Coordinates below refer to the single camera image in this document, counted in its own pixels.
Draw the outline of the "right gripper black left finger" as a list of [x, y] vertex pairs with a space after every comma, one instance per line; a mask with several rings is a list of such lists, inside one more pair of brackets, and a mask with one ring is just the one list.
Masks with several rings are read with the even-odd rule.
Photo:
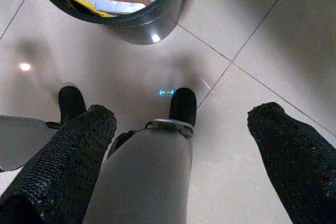
[[102, 105], [66, 123], [0, 196], [0, 224], [82, 224], [116, 129]]

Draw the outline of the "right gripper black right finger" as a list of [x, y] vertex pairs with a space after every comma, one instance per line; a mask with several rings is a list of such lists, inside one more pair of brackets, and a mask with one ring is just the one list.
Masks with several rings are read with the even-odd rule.
[[336, 148], [275, 102], [248, 112], [247, 126], [293, 224], [336, 224]]

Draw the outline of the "yellow paper packet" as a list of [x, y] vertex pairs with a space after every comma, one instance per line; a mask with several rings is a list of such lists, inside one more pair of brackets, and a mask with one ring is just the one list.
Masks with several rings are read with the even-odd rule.
[[99, 15], [100, 17], [104, 17], [104, 18], [111, 18], [114, 17], [111, 14], [108, 14], [106, 12], [102, 12], [99, 10], [96, 10], [94, 4], [86, 1], [86, 0], [73, 0], [75, 2], [77, 2], [78, 4], [82, 5], [83, 7], [85, 7], [86, 9], [90, 10], [92, 13]]

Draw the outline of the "black round rubbish bin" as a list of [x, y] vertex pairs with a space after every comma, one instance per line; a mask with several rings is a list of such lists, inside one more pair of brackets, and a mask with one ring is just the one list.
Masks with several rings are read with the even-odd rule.
[[183, 0], [155, 0], [132, 14], [100, 17], [74, 0], [50, 0], [68, 15], [109, 28], [117, 37], [135, 45], [150, 45], [166, 38], [176, 27]]

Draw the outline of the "white paper sheet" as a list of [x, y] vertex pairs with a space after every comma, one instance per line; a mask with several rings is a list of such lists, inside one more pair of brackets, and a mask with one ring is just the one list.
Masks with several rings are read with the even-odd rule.
[[120, 2], [114, 0], [97, 0], [95, 2], [96, 10], [110, 14], [131, 14], [145, 7], [146, 6], [142, 3]]

